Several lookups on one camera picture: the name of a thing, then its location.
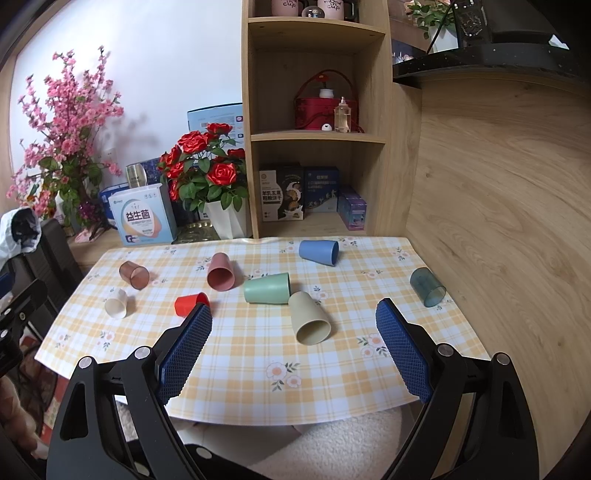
white cloth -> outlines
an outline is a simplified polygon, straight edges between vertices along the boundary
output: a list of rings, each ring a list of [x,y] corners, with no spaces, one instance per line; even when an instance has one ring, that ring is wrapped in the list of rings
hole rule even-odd
[[[14,216],[22,210],[29,210],[28,215],[24,215],[25,221],[27,221],[29,226],[37,232],[37,236],[21,243],[16,242],[12,237],[12,221],[14,220]],[[26,254],[34,252],[40,240],[41,222],[29,207],[17,208],[2,215],[2,219],[0,219],[0,268],[2,268],[8,260],[16,257],[20,253]]]

table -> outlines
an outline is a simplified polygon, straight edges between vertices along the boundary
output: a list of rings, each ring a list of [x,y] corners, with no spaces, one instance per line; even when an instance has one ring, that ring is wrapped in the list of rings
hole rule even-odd
[[[405,238],[335,238],[337,267],[302,260],[302,239],[270,238],[169,245],[107,252],[58,315],[37,360],[70,377],[85,355],[99,362],[126,358],[153,345],[182,319],[178,296],[205,291],[212,301],[213,330],[170,415],[209,423],[287,425],[320,423],[372,413],[416,400],[409,394],[375,326],[375,306],[390,297],[408,321],[436,343],[463,355],[489,358],[470,324],[447,296],[422,306],[408,279],[425,266]],[[206,284],[216,252],[235,262],[238,286],[224,293]],[[122,262],[147,267],[151,283],[134,291],[119,278]],[[296,342],[288,306],[244,302],[243,280],[289,272],[292,291],[309,292],[331,317],[331,337],[315,346]],[[107,316],[112,288],[130,295],[125,319]]]

cardboard box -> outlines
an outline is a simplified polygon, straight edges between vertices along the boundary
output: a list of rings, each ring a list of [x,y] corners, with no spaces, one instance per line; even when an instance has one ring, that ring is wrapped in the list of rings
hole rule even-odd
[[[336,212],[339,203],[339,169],[306,167],[306,212]]]
[[[339,194],[339,215],[350,231],[365,229],[367,204],[357,192],[349,186],[342,186]]]
[[[304,219],[302,167],[277,167],[261,170],[263,222]]]
[[[176,239],[177,224],[166,185],[115,193],[109,204],[126,247],[169,244]]]

blue gripper pad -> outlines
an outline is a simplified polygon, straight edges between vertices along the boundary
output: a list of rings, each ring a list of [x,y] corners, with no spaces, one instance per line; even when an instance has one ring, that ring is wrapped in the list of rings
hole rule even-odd
[[[375,311],[375,324],[408,391],[426,403],[433,395],[429,384],[429,365],[401,324],[398,319],[400,313],[397,314],[393,306],[389,299],[380,301]]]
[[[163,405],[181,394],[211,332],[212,312],[207,305],[202,305],[160,364],[157,395]]]

green cup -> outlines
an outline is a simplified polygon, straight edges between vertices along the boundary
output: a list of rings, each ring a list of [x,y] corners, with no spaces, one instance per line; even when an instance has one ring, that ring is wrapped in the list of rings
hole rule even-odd
[[[289,273],[253,278],[244,283],[244,300],[248,303],[287,305],[290,296]]]

